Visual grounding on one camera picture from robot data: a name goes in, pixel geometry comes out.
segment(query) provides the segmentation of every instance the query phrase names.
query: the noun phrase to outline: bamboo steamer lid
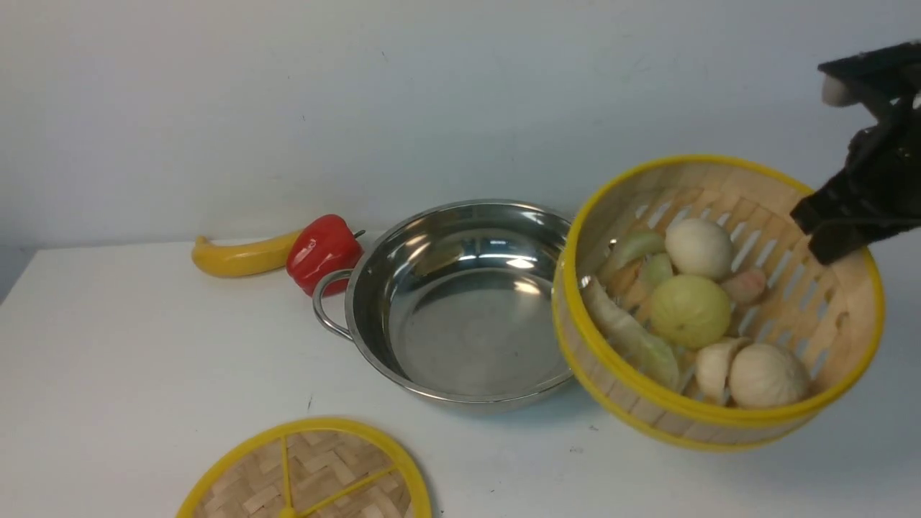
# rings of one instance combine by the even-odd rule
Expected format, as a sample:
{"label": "bamboo steamer lid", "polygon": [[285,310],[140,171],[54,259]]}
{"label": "bamboo steamer lid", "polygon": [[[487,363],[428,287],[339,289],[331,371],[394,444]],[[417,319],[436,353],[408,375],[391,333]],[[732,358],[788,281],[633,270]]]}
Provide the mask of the bamboo steamer lid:
{"label": "bamboo steamer lid", "polygon": [[312,418],[267,430],[198,481],[178,518],[430,518],[410,455],[379,430]]}

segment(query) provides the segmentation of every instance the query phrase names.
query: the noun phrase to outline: white wall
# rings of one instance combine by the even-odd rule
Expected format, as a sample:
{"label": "white wall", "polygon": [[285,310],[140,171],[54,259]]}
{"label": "white wall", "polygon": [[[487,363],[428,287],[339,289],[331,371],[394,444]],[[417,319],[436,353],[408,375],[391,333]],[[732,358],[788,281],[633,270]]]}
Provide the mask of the white wall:
{"label": "white wall", "polygon": [[919,20],[918,0],[3,0],[0,244],[574,210],[684,152],[817,186],[870,119],[822,106],[815,66]]}
{"label": "white wall", "polygon": [[16,284],[33,254],[32,250],[0,246],[0,302],[3,302],[6,294]]}

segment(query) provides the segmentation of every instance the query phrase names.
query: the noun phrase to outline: robotic arm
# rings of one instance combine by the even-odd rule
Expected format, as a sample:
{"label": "robotic arm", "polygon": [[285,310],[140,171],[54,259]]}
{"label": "robotic arm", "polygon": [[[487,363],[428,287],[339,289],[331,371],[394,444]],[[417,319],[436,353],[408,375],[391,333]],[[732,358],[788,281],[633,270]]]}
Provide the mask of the robotic arm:
{"label": "robotic arm", "polygon": [[921,41],[819,65],[822,101],[863,104],[877,124],[857,132],[845,166],[790,216],[829,265],[921,226]]}

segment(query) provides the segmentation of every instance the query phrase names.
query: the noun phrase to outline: garlic bulb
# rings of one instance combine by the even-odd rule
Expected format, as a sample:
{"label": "garlic bulb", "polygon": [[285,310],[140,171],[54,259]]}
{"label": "garlic bulb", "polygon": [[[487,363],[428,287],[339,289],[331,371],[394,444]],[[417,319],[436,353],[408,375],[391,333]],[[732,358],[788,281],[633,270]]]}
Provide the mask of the garlic bulb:
{"label": "garlic bulb", "polygon": [[752,304],[758,301],[767,289],[767,276],[761,268],[752,268],[730,277],[719,286],[733,302]]}
{"label": "garlic bulb", "polygon": [[729,365],[732,364],[739,350],[751,342],[752,340],[745,336],[741,338],[724,336],[715,344],[697,351],[697,357],[694,359],[696,366],[694,379],[697,380],[697,386],[705,396],[722,404],[726,379],[729,377]]}
{"label": "garlic bulb", "polygon": [[582,289],[582,300],[592,322],[617,354],[629,358],[654,382],[678,390],[681,372],[669,344],[652,335],[628,312],[608,298],[598,280],[592,277]]}
{"label": "garlic bulb", "polygon": [[809,393],[806,366],[783,347],[752,344],[739,351],[729,368],[729,393],[742,408],[792,405]]}
{"label": "garlic bulb", "polygon": [[654,230],[630,232],[617,240],[611,254],[598,270],[598,280],[607,286],[617,270],[627,266],[631,261],[651,253],[665,252],[665,240]]}
{"label": "garlic bulb", "polygon": [[683,219],[665,233],[665,250],[680,273],[719,282],[732,271],[732,239],[709,219]]}

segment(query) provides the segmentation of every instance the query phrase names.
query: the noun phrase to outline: stainless steel pot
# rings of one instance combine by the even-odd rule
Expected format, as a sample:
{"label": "stainless steel pot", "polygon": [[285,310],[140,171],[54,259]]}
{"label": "stainless steel pot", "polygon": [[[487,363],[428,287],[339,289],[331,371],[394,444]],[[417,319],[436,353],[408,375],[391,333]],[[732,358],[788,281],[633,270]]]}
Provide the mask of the stainless steel pot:
{"label": "stainless steel pot", "polygon": [[[536,402],[572,378],[550,292],[569,222],[509,200],[439,206],[381,236],[354,270],[332,272],[313,310],[406,390],[488,412]],[[345,321],[320,294],[348,278]]]}

